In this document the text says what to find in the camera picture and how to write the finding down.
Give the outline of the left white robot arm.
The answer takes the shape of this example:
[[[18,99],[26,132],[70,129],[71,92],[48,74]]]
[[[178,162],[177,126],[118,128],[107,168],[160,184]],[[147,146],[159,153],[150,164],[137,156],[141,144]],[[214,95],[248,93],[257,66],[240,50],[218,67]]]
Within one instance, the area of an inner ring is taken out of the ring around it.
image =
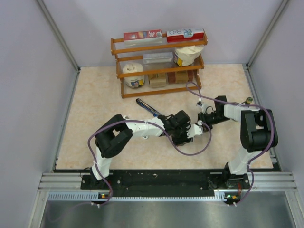
[[[137,137],[168,135],[175,146],[185,145],[193,141],[189,137],[190,117],[182,110],[175,115],[159,115],[143,122],[131,121],[117,114],[106,122],[95,136],[96,164],[91,168],[91,182],[97,188],[107,185],[110,165],[132,139]]]

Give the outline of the blue black stapler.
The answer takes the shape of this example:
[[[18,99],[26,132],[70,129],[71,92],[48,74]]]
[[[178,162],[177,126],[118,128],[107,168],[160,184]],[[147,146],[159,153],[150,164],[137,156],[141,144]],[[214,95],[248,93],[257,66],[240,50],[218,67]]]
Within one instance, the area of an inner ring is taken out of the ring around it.
[[[154,109],[153,107],[151,107],[150,105],[146,104],[143,100],[141,100],[140,98],[137,98],[136,103],[144,108],[145,110],[147,110],[149,113],[151,113],[154,117],[160,116],[162,115],[160,112],[158,112],[156,109]]]

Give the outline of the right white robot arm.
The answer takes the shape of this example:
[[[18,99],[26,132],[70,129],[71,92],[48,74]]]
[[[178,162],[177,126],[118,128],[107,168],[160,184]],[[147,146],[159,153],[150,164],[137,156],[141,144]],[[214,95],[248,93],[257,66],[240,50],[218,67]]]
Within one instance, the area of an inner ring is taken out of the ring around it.
[[[227,162],[219,181],[209,180],[211,188],[218,188],[224,185],[227,188],[240,188],[246,185],[248,181],[247,172],[250,164],[255,158],[270,148],[276,147],[278,144],[278,135],[273,113],[269,109],[261,109],[260,107],[249,107],[253,102],[252,97],[248,97],[242,103],[227,103],[226,96],[218,96],[215,98],[215,109],[208,113],[209,106],[202,102],[200,98],[197,106],[201,108],[198,113],[198,120],[206,124],[203,131],[216,124],[233,120],[240,122],[240,141],[242,147],[236,157]]]

